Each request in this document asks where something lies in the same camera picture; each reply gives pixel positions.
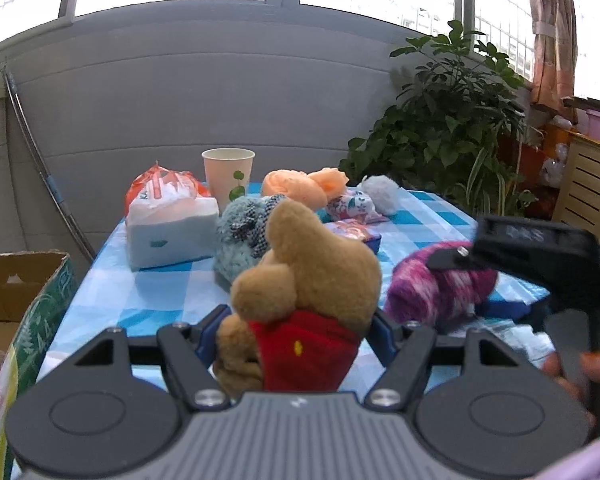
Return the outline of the person right hand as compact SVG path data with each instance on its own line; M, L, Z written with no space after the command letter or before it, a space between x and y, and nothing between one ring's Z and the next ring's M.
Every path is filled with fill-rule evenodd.
M542 370L553 377L588 411L594 437L600 437L600 350L575 354L567 352L565 361L552 352L544 361Z

